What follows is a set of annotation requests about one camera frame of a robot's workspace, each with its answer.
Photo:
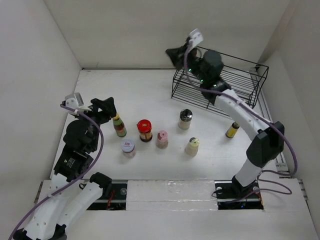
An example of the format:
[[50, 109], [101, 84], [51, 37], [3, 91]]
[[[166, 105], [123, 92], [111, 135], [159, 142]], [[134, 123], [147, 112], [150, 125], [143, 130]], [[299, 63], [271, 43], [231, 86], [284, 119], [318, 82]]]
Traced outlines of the red lid dark jar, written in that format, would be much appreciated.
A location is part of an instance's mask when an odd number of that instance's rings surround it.
[[152, 124], [147, 119], [142, 119], [137, 123], [139, 138], [142, 142], [150, 142], [153, 138]]

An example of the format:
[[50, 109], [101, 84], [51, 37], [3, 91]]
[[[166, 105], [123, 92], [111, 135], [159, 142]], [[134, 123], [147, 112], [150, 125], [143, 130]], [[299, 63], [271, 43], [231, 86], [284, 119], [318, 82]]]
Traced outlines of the green label sauce bottle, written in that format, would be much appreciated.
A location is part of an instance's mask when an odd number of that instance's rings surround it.
[[118, 137], [125, 137], [127, 134], [127, 130], [125, 124], [123, 123], [120, 115], [116, 113], [116, 116], [112, 118], [113, 127]]

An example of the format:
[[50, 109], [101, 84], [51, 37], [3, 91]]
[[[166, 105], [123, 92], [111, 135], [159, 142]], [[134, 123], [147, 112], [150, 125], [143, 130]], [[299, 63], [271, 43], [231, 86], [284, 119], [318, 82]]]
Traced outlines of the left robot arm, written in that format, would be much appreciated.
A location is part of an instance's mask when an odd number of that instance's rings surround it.
[[18, 223], [9, 236], [11, 240], [65, 240], [68, 227], [97, 199], [107, 198], [112, 191], [112, 179], [100, 172], [93, 174], [81, 193], [71, 202], [71, 187], [80, 181], [96, 164], [103, 147], [101, 125], [116, 116], [114, 98], [94, 98], [84, 106], [79, 93], [65, 98], [61, 108], [67, 110], [74, 121], [66, 127], [64, 147], [53, 169], [46, 197], [39, 201], [24, 217], [30, 218], [25, 227]]

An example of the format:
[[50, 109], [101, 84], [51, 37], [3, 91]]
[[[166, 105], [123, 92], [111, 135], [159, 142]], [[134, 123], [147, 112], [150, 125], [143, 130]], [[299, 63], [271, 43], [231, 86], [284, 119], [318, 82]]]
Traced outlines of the black cap spice shaker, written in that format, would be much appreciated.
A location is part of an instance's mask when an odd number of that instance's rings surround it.
[[183, 109], [179, 114], [178, 127], [182, 130], [187, 130], [190, 128], [191, 121], [193, 118], [193, 113], [190, 109]]

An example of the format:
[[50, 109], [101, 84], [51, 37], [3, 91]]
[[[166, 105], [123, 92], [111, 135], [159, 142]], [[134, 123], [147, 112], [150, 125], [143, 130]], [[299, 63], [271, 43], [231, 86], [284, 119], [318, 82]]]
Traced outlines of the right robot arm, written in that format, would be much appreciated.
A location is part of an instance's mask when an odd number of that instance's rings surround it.
[[238, 123], [251, 140], [246, 160], [232, 177], [230, 186], [214, 192], [218, 199], [229, 194], [233, 199], [231, 202], [236, 203], [256, 193], [253, 185], [264, 172], [264, 167], [284, 149], [285, 127], [279, 121], [270, 122], [261, 117], [242, 101], [221, 77], [224, 63], [219, 52], [208, 49], [202, 57], [197, 53], [198, 49], [190, 42], [165, 50], [172, 65], [184, 74], [189, 85]]

